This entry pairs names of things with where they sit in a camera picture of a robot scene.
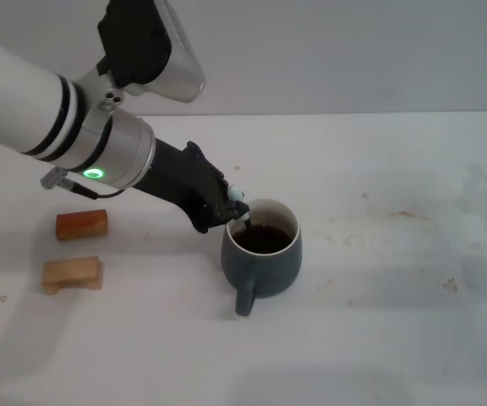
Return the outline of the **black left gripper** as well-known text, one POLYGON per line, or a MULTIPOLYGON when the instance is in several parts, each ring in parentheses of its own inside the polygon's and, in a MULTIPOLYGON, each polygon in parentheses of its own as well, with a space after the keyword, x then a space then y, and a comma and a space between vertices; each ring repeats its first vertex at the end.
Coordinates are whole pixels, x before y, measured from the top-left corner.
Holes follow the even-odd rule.
POLYGON ((179 150, 157 139, 151 164, 134 187, 179 207, 200 233, 249 213, 246 203, 230 200, 224 174, 191 141, 179 150))

